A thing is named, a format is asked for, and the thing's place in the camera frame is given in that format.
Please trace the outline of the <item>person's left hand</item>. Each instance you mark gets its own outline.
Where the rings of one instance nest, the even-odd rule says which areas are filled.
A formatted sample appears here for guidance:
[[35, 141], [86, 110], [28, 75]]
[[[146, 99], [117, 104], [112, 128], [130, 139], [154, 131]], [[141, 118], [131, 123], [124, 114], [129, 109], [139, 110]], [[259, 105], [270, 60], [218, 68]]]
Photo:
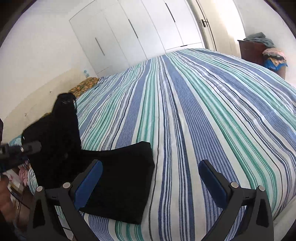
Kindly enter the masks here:
[[11, 201], [11, 194], [8, 190], [9, 179], [5, 175], [1, 175], [0, 184], [0, 208], [6, 222], [13, 222], [15, 219], [15, 208]]

